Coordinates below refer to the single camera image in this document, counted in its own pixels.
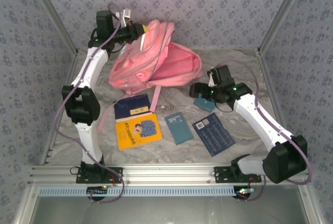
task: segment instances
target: backpack strap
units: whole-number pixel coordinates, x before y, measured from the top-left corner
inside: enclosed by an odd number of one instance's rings
[[[125,94],[124,96],[122,96],[120,99],[118,99],[116,102],[114,102],[113,104],[111,104],[104,112],[100,122],[99,122],[99,125],[98,125],[98,128],[97,128],[97,131],[98,132],[102,132],[103,131],[103,128],[104,128],[104,125],[105,125],[105,122],[106,122],[106,118],[108,117],[108,114],[109,114],[109,111],[111,110],[112,106],[114,106],[116,103],[118,103],[119,100],[122,100],[124,98],[129,98],[129,97],[133,97],[134,95],[129,95],[129,94]]]
[[[152,97],[152,100],[151,100],[151,104],[150,104],[150,111],[151,112],[155,112],[155,108],[157,106],[157,102],[158,102],[158,98],[160,96],[160,93],[161,93],[161,86],[160,85],[157,85],[155,87],[155,92],[154,92],[154,95]]]

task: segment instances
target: pink backpack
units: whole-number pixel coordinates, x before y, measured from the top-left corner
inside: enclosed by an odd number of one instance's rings
[[[170,42],[174,29],[173,23],[153,20],[146,34],[124,47],[109,74],[109,83],[126,91],[125,97],[156,86],[150,106],[152,112],[162,86],[182,86],[202,76],[199,55]],[[105,117],[99,129],[103,128],[104,121]]]

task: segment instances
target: white label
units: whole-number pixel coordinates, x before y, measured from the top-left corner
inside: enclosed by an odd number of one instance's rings
[[[202,122],[199,122],[199,123],[196,124],[196,127],[198,129],[202,129],[202,128],[204,128],[204,124]]]

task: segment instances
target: dark blue book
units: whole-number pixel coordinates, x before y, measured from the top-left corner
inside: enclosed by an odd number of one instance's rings
[[[164,119],[176,144],[180,144],[193,138],[193,134],[189,129],[182,112],[166,116]]]
[[[150,102],[147,94],[124,98],[114,105],[114,117],[116,122],[123,122],[138,116],[151,114]]]
[[[192,124],[211,156],[215,156],[235,144],[215,113]]]

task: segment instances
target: cable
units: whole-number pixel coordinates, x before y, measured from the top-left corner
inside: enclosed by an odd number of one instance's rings
[[[250,179],[250,183],[249,183],[249,185],[248,185],[248,189],[249,189],[250,186],[251,186],[251,181],[254,181],[254,183],[255,183],[254,190],[256,190],[256,189],[257,189],[257,182],[254,180],[254,178],[253,178],[252,176],[249,176],[249,179]]]
[[[78,166],[73,166],[73,167],[71,167],[70,169],[69,169],[69,173],[71,173],[72,175],[77,175],[77,173],[76,174],[74,174],[73,172],[72,172],[72,168],[77,168],[77,169],[79,169],[80,167],[78,167]]]
[[[112,53],[112,54],[115,54],[115,53],[119,52],[121,49],[124,48],[124,46],[125,46],[125,42],[123,43],[123,45],[122,45],[118,50],[116,50],[116,51],[112,51],[111,53]]]
[[[234,111],[233,109],[231,109],[231,111],[222,111],[219,107],[217,107],[216,102],[214,102],[214,104],[215,104],[215,107],[216,107],[219,111],[221,111],[221,112],[224,112],[224,113],[230,113],[230,112],[233,112],[233,111]]]
[[[263,186],[263,188],[262,188],[260,194],[258,194],[255,198],[253,198],[253,199],[249,199],[249,200],[248,200],[244,195],[241,195],[241,194],[239,194],[239,193],[236,193],[236,194],[237,194],[238,196],[244,198],[244,200],[239,199],[239,200],[242,201],[242,202],[254,202],[255,200],[258,200],[260,197],[262,197],[262,195],[264,194],[265,190],[266,190],[266,176],[264,176],[264,186]]]
[[[112,17],[114,17],[116,20],[119,21],[118,17],[113,12],[111,12],[111,15],[112,15]]]
[[[113,176],[113,174],[108,174],[108,176],[111,176],[111,177],[112,177],[113,185],[116,185],[116,182],[115,182],[115,180],[114,180],[114,176]]]
[[[305,185],[305,184],[308,184],[310,181],[311,181],[311,178],[312,178],[312,166],[308,160],[308,158],[306,157],[306,155],[304,154],[304,152],[301,150],[301,148],[299,148],[297,146],[297,144],[291,140],[290,137],[288,137],[286,134],[284,134],[282,131],[280,132],[280,129],[278,127],[276,127],[264,114],[263,112],[261,111],[260,107],[258,107],[259,105],[259,82],[258,82],[258,79],[257,79],[257,76],[255,75],[254,71],[251,69],[251,67],[249,67],[246,63],[242,62],[242,61],[239,61],[239,60],[227,60],[225,62],[222,62],[218,65],[216,65],[214,68],[216,67],[220,67],[226,63],[229,63],[229,62],[234,62],[234,63],[239,63],[239,64],[242,64],[244,65],[252,74],[253,78],[254,78],[254,81],[255,81],[255,85],[257,87],[257,90],[255,92],[255,98],[254,98],[254,105],[258,111],[258,113],[260,114],[260,116],[274,129],[276,130],[277,133],[279,133],[281,136],[283,136],[286,140],[288,140],[290,142],[290,144],[300,153],[300,155],[302,156],[302,158],[304,159],[305,163],[306,163],[306,166],[308,167],[308,178],[304,181],[304,182],[297,182],[297,181],[293,181],[293,180],[290,180],[290,179],[287,179],[288,182],[291,182],[293,184],[296,184],[296,185]]]
[[[110,10],[110,6],[111,6],[111,5],[113,5],[118,11],[120,11],[119,8],[118,8],[118,6],[115,5],[115,4],[113,4],[113,3],[109,3],[109,5],[108,5],[108,9],[109,9],[109,11],[111,11],[111,10]],[[58,119],[59,119],[59,117],[60,117],[60,115],[61,115],[61,113],[62,113],[62,110],[65,108],[65,104],[67,103],[67,101],[68,101],[69,98],[73,95],[73,93],[74,93],[75,90],[79,87],[79,85],[83,82],[83,77],[84,77],[86,71],[88,70],[88,67],[89,67],[89,65],[90,65],[90,63],[91,63],[93,57],[98,53],[98,51],[100,51],[100,50],[102,49],[103,46],[105,46],[105,45],[106,45],[106,44],[107,44],[107,43],[108,43],[108,42],[109,42],[109,41],[110,41],[110,40],[116,35],[117,31],[118,31],[119,28],[120,28],[120,25],[121,25],[121,23],[120,23],[120,21],[118,21],[118,24],[117,24],[117,26],[116,26],[114,32],[111,34],[111,36],[110,36],[105,42],[103,42],[103,43],[102,43],[102,44],[101,44],[101,45],[100,45],[100,46],[99,46],[99,47],[93,52],[93,54],[91,55],[91,58],[88,60],[86,66],[85,66],[84,69],[83,69],[83,72],[82,72],[82,74],[81,74],[80,80],[79,80],[78,83],[73,87],[73,89],[69,92],[69,94],[67,95],[67,97],[64,99],[64,101],[63,101],[62,104],[60,105],[58,111],[56,112],[56,116],[55,116],[55,118],[54,118],[54,120],[53,120],[53,128],[54,128],[54,130],[56,131],[57,134],[61,135],[62,137],[65,137],[65,138],[67,138],[67,139],[69,139],[69,140],[72,140],[72,141],[76,142],[78,145],[80,145],[81,148],[83,149],[83,151],[87,154],[87,156],[88,156],[88,157],[89,157],[89,158],[90,158],[95,164],[97,164],[99,167],[101,167],[101,168],[103,168],[103,169],[105,169],[105,170],[111,172],[112,174],[116,175],[117,177],[119,177],[119,179],[120,179],[120,181],[121,181],[121,183],[122,183],[122,190],[121,190],[120,194],[119,194],[117,197],[115,197],[115,198],[112,199],[112,200],[108,200],[108,201],[99,201],[99,202],[98,202],[98,201],[94,201],[94,200],[90,197],[90,200],[92,201],[92,203],[111,203],[111,202],[115,202],[116,200],[120,199],[121,196],[122,196],[123,193],[124,193],[124,190],[125,190],[125,182],[124,182],[123,178],[122,178],[122,177],[121,177],[116,171],[114,171],[113,169],[108,168],[108,167],[104,166],[103,164],[100,164],[98,161],[96,161],[96,160],[90,155],[90,153],[88,152],[88,150],[86,149],[86,147],[83,145],[83,143],[80,141],[80,139],[75,139],[75,138],[73,138],[73,137],[67,136],[67,135],[65,135],[64,133],[62,133],[62,132],[59,130],[59,128],[57,128],[57,121],[58,121]]]

